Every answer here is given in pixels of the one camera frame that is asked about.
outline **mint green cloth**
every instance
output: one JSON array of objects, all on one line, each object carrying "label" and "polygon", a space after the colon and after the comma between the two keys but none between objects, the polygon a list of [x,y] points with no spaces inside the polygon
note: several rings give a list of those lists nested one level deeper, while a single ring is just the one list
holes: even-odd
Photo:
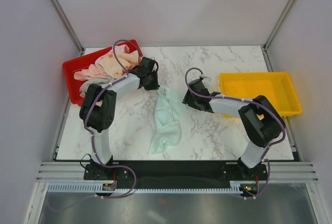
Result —
[{"label": "mint green cloth", "polygon": [[156,133],[154,134],[150,155],[159,154],[168,146],[177,145],[181,139],[179,120],[186,111],[182,98],[171,89],[160,86],[155,108]]}]

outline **gray wall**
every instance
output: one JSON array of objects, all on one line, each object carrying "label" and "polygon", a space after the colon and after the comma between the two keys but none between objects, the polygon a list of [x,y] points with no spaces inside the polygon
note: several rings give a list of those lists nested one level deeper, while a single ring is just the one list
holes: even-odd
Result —
[{"label": "gray wall", "polygon": [[48,0],[0,0],[0,222],[21,223],[78,55]]},{"label": "gray wall", "polygon": [[257,45],[287,0],[59,0],[82,45]]},{"label": "gray wall", "polygon": [[288,71],[303,114],[291,117],[304,159],[314,163],[332,210],[332,1],[298,0],[270,47],[273,65]]}]

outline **gray floor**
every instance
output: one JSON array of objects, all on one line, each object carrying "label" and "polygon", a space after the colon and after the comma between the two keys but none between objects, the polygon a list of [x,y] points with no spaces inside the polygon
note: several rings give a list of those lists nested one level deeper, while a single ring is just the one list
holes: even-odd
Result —
[{"label": "gray floor", "polygon": [[[49,193],[49,204],[62,208],[87,196]],[[304,185],[268,185],[256,200],[225,194],[142,194],[124,199],[88,199],[60,213],[45,207],[40,223],[317,223]]]}]

